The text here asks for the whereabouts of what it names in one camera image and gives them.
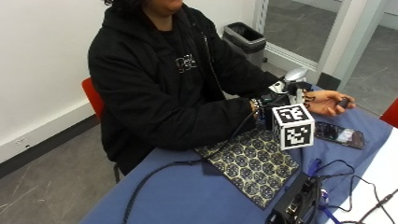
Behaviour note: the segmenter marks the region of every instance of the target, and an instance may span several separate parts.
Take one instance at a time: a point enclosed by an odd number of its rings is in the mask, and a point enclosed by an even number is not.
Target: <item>patterned mat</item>
[[[206,157],[225,142],[198,147],[196,151]],[[261,209],[266,208],[298,168],[264,126],[238,135],[208,161]]]

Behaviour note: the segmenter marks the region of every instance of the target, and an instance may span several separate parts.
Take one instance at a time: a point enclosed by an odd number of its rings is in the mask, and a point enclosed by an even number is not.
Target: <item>wall outlet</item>
[[[28,143],[28,138],[27,137],[21,137],[20,139],[17,139],[15,141],[15,144],[17,146],[25,146],[25,147],[29,147],[29,143]]]

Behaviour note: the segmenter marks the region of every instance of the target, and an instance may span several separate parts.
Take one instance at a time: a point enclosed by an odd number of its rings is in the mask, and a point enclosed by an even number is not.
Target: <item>red chair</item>
[[[96,89],[92,85],[91,77],[88,77],[83,81],[83,87],[84,87],[84,91],[85,91],[88,101],[89,101],[91,106],[92,106],[92,108],[96,112],[96,116],[97,116],[99,120],[101,120],[101,115],[103,115],[103,110],[104,110],[104,101],[101,99],[101,96],[100,96],[99,92],[96,91]]]
[[[398,98],[389,106],[385,114],[381,116],[381,120],[389,123],[391,126],[398,128]]]
[[[97,116],[99,120],[101,120],[101,115],[103,115],[103,111],[104,111],[104,101],[101,99],[100,93],[96,91],[95,86],[92,85],[91,77],[88,77],[83,81],[83,88],[85,91],[88,101],[91,103],[91,106],[95,110],[96,116]],[[120,176],[120,169],[119,169],[117,163],[115,163],[115,166],[113,166],[113,173],[115,173],[116,183],[119,183],[121,181],[121,176]]]

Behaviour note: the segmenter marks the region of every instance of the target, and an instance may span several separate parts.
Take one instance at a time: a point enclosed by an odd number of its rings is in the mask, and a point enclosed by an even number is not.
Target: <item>white cube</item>
[[[308,147],[313,145],[314,119],[302,104],[284,105],[273,108],[274,137],[281,149]]]

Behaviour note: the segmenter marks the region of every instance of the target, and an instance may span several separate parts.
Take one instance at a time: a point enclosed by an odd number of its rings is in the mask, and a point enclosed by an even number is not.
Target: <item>blue table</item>
[[[362,175],[389,139],[391,127],[360,109],[353,109],[336,118],[318,116],[314,118],[361,130],[366,137],[366,147],[357,150],[316,139],[312,147],[290,150],[294,160],[301,164],[301,170],[308,172],[314,159],[321,159],[324,164],[342,159],[356,168],[356,173]],[[133,172],[104,196],[81,223],[123,223],[131,194],[148,173],[168,162],[198,158],[192,151],[153,150]],[[337,163],[321,174],[332,175],[348,171],[348,167]],[[348,176],[333,178],[326,180],[324,185],[332,195],[332,203],[341,204],[349,196],[350,178]],[[129,223],[262,224],[282,193],[284,190],[269,207],[261,210],[224,176],[204,175],[201,165],[174,166],[160,171],[147,182],[135,202]],[[317,223],[326,223],[328,217],[318,213],[316,220]]]

